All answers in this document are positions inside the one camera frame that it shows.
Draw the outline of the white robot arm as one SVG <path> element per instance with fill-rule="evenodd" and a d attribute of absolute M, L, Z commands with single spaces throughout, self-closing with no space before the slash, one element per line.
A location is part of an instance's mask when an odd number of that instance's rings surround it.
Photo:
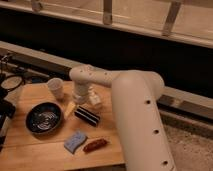
<path fill-rule="evenodd" d="M 112 111 L 127 171 L 177 171 L 156 101 L 164 91 L 162 77 L 152 71 L 96 70 L 79 65 L 69 71 L 73 100 L 83 104 L 89 86 L 111 89 Z"/>

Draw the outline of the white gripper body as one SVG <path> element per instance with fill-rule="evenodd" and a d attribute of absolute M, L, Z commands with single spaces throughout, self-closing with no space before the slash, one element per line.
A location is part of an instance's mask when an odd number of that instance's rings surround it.
<path fill-rule="evenodd" d="M 91 84 L 80 84 L 75 82 L 73 88 L 73 100 L 76 104 L 84 104 L 87 102 L 89 97 L 89 89 Z"/>

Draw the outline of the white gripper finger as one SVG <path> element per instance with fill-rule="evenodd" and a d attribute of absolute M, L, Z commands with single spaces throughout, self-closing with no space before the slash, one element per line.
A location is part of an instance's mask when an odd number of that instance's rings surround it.
<path fill-rule="evenodd" d="M 69 115 L 75 110 L 76 108 L 76 104 L 74 102 L 70 102 L 68 105 L 67 105 L 67 108 L 64 112 L 64 117 L 65 118 L 68 118 Z"/>

